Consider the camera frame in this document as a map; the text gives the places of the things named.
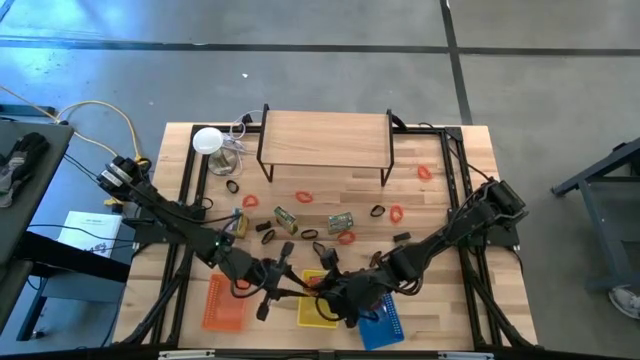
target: instruction manual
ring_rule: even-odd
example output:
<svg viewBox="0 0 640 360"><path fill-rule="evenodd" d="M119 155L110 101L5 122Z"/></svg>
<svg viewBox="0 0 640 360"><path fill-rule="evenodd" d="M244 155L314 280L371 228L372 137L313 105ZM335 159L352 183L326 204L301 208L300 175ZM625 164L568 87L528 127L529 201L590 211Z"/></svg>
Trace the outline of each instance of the instruction manual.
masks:
<svg viewBox="0 0 640 360"><path fill-rule="evenodd" d="M121 223L122 216L120 215L69 211L64 226L79 228L103 238L114 239L118 235ZM113 240L98 239L82 231L65 228L60 232L58 241L107 258L111 256L114 243Z"/></svg>

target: yellow cable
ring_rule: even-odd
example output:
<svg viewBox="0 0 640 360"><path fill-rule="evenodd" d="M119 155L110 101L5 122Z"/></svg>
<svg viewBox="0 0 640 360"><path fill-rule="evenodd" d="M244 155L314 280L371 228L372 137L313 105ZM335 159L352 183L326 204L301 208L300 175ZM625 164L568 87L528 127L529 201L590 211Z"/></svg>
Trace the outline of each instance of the yellow cable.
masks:
<svg viewBox="0 0 640 360"><path fill-rule="evenodd" d="M103 101L98 101L98 100L81 101L79 103L67 106L62 111L60 111L58 113L58 116L56 117L56 116L53 116L53 115L49 114L48 112L44 111L38 105L32 103L31 101L25 99L24 97L22 97L22 96L16 94L15 92L9 90L5 86L0 85L0 89L2 89L4 91L8 92L9 94L17 97L18 99L24 101L29 106L31 106L34 109L40 111L44 115L50 117L53 120L53 122L56 123L56 124L59 123L60 121L62 121L61 120L62 114L64 114L65 112L67 112L67 111L69 111L69 110L71 110L73 108L76 108L78 106L82 106L82 105L86 105L86 104L96 104L96 105L106 106L106 107L110 108L111 110L117 112L120 116L122 116L127 121L127 125L129 125L129 130L131 131L131 139L133 140L133 149L134 149L134 151L136 153L136 161L139 161L142 158L142 156L140 155L140 152L138 151L138 143L136 141L136 132L135 132L135 130L133 128L133 124L131 123L131 119L129 119L129 117L124 112L122 112L120 109L118 109L117 107L115 107L115 106L113 106L113 105L111 105L109 103L106 103L106 102L103 102ZM103 148L103 149L107 150L108 152L110 152L113 156L118 156L118 153L116 153L113 149L111 149L109 146L107 146L107 145L105 145L105 144L103 144L103 143L101 143L99 141L90 139L90 138L80 134L79 132L77 132L75 130L74 130L73 135L79 137L80 139L82 139L82 140L84 140L84 141L86 141L88 143L100 146L101 148Z"/></svg>

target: wooden shelf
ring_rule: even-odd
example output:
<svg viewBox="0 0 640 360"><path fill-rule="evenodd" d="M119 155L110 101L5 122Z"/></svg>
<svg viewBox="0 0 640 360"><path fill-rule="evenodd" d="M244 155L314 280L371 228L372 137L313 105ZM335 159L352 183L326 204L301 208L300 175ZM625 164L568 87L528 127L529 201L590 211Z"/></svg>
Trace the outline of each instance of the wooden shelf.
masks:
<svg viewBox="0 0 640 360"><path fill-rule="evenodd" d="M271 111L265 105L258 162L270 182L274 165L326 166L381 169L384 186L394 162L391 126L390 111Z"/></svg>

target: white light bulb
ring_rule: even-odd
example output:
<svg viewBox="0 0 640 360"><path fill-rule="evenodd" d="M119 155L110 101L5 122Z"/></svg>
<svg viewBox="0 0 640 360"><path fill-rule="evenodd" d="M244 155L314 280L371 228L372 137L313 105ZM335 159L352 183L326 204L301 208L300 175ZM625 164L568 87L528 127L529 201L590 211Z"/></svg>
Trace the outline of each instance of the white light bulb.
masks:
<svg viewBox="0 0 640 360"><path fill-rule="evenodd" d="M210 155L220 150L223 141L220 130L206 127L198 130L193 137L193 148L202 155Z"/></svg>

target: concrete floor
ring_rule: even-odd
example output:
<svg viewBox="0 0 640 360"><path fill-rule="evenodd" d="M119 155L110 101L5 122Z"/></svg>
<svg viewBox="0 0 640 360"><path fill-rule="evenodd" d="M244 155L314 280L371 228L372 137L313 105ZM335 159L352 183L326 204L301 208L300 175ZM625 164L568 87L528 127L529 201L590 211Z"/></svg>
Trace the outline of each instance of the concrete floor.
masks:
<svg viewBox="0 0 640 360"><path fill-rule="evenodd" d="M0 37L39 36L255 44L446 45L437 0L16 0ZM460 46L638 48L634 0L450 0ZM0 83L62 108L99 99L126 111L155 160L168 121L230 121L268 102L278 109L382 112L407 122L460 124L449 56L269 52L161 52L0 48ZM640 132L636 57L462 56L475 124L490 126L501 176L527 202L519 226L527 293L540 344L555 350L638 357L638 322L584 281L604 271L577 194L549 188ZM0 93L1 103L16 102ZM131 154L126 126L102 108L74 113L77 128ZM69 153L98 171L110 155L73 140ZM64 188L73 179L73 196ZM104 195L63 164L38 222L69 210L106 211ZM50 335L16 343L33 291L25 288L0 354L97 346L113 304L52 301L38 327ZM74 306L66 317L56 309Z"/></svg>

